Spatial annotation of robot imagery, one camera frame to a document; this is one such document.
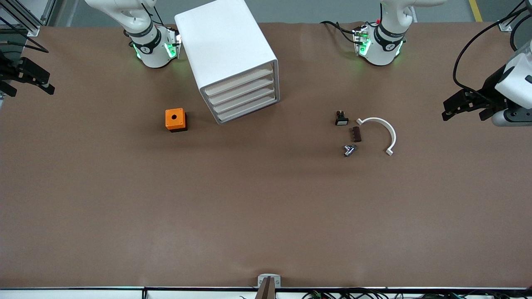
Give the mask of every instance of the brown table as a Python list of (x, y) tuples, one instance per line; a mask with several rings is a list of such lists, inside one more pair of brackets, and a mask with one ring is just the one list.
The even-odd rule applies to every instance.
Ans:
[[(374, 67), (321, 24), (261, 24), (281, 102), (214, 121), (186, 60), (144, 67), (120, 28), (43, 28), (54, 96), (0, 110), (0, 286), (501, 286), (532, 280), (532, 131), (441, 120), (485, 24), (414, 24)], [(511, 54), (492, 30), (464, 56), (479, 87)], [(188, 132), (164, 110), (183, 107)], [(336, 110), (381, 117), (349, 158)]]

